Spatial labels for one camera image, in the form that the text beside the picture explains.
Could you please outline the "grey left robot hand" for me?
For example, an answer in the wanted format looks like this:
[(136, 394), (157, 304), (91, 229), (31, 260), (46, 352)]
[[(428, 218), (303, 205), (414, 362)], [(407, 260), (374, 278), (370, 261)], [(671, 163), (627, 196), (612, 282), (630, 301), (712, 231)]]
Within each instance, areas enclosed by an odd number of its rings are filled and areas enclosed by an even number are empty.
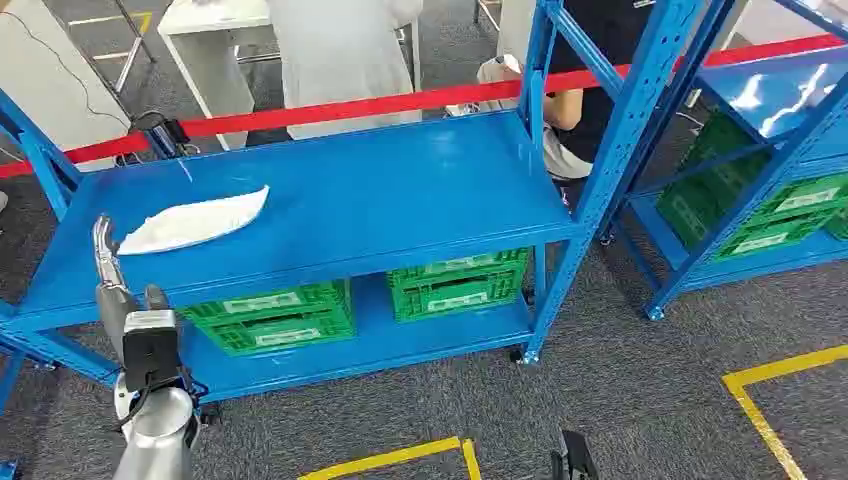
[(125, 338), (129, 336), (130, 350), (140, 351), (142, 345), (152, 344), (147, 337), (176, 336), (177, 320), (166, 305), (163, 292), (155, 285), (145, 291), (147, 305), (143, 308), (130, 292), (120, 268), (119, 244), (112, 240), (112, 220), (101, 214), (92, 228), (95, 267), (99, 283), (95, 298), (100, 320), (121, 364), (125, 363)]

